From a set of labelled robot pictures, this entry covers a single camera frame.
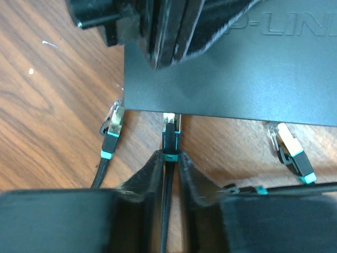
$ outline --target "wooden table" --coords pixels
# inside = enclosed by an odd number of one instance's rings
[[[86,188],[100,158],[98,131],[123,95],[123,47],[72,25],[64,1],[1,0],[0,191]],[[182,147],[220,185],[296,184],[264,122],[183,117]],[[337,181],[337,128],[289,124],[319,182]],[[128,111],[103,186],[115,187],[161,146],[162,115]],[[181,250],[174,181],[170,252]]]

